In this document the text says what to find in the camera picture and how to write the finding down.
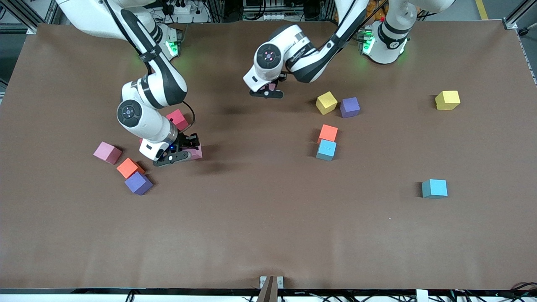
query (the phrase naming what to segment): brown table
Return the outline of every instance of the brown table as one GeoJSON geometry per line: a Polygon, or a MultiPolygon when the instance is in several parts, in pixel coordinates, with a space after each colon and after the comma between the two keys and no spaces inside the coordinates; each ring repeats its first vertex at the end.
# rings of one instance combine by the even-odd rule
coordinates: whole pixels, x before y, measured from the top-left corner
{"type": "MultiPolygon", "coordinates": [[[[281,23],[191,25],[174,65],[202,161],[153,168],[116,121],[121,86],[144,67],[130,46],[71,26],[29,36],[0,106],[1,287],[504,289],[536,277],[537,90],[500,21],[422,22],[380,66],[342,51],[285,98],[248,96],[256,47],[281,23]],[[314,99],[357,96],[362,113],[314,99]],[[437,111],[434,95],[462,104],[437,111]],[[332,162],[314,158],[339,127],[332,162]],[[155,186],[131,194],[92,153],[141,161],[155,186]],[[449,197],[420,197],[448,181],[449,197]]],[[[319,45],[334,27],[301,24],[319,45]]],[[[169,113],[176,106],[162,110],[169,113]]]]}

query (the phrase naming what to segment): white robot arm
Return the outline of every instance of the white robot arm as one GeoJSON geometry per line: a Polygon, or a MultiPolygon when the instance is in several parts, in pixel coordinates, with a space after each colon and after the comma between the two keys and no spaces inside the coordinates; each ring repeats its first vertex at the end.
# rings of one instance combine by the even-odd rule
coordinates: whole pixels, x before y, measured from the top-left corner
{"type": "MultiPolygon", "coordinates": [[[[408,32],[416,21],[416,7],[409,1],[431,12],[443,11],[454,2],[454,0],[390,0],[386,21],[380,26],[381,29],[388,30],[379,31],[379,36],[383,35],[379,39],[384,42],[385,47],[381,49],[379,46],[382,43],[378,43],[375,49],[369,49],[370,53],[384,51],[388,55],[381,54],[381,56],[389,56],[393,61],[397,59],[400,48],[404,47],[402,41],[406,41],[408,32]]],[[[368,0],[336,0],[338,14],[343,17],[340,18],[334,34],[319,49],[313,46],[298,25],[285,25],[277,29],[269,41],[257,49],[253,66],[243,77],[251,90],[250,95],[281,98],[283,93],[281,91],[276,93],[278,91],[274,91],[274,88],[278,80],[285,78],[282,75],[284,63],[289,73],[299,82],[311,83],[318,79],[327,64],[348,44],[361,26],[367,3],[368,0]]]]}
{"type": "MultiPolygon", "coordinates": [[[[66,12],[64,8],[65,4],[70,2],[88,3],[83,0],[62,2],[60,7],[68,18],[69,11],[66,12]]],[[[92,31],[89,29],[91,28],[89,24],[84,22],[81,24],[79,21],[74,22],[75,26],[78,24],[85,28],[86,32],[100,37],[129,41],[148,68],[148,74],[123,86],[121,103],[117,110],[119,123],[129,132],[143,138],[140,152],[153,160],[155,166],[188,160],[191,153],[184,148],[197,149],[199,146],[197,135],[186,136],[183,134],[186,129],[178,131],[172,122],[158,112],[158,109],[184,103],[187,89],[183,77],[131,10],[122,8],[115,0],[90,2],[92,5],[88,7],[92,8],[91,11],[100,13],[101,19],[106,20],[109,30],[103,30],[104,27],[100,24],[99,31],[92,31]]]]}

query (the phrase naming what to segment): orange object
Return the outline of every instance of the orange object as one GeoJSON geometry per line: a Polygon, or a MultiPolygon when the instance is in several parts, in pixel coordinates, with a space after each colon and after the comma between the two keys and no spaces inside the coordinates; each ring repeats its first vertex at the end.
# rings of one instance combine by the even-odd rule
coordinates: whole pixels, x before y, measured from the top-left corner
{"type": "Polygon", "coordinates": [[[336,141],[336,134],[337,134],[337,128],[323,125],[321,128],[321,135],[319,135],[319,139],[317,140],[317,143],[320,143],[321,140],[329,140],[329,141],[336,141]]]}
{"type": "Polygon", "coordinates": [[[124,178],[129,178],[136,172],[140,172],[141,174],[145,173],[145,171],[130,158],[127,158],[125,161],[123,161],[121,165],[117,167],[117,170],[119,173],[121,173],[121,175],[123,175],[124,178]]]}

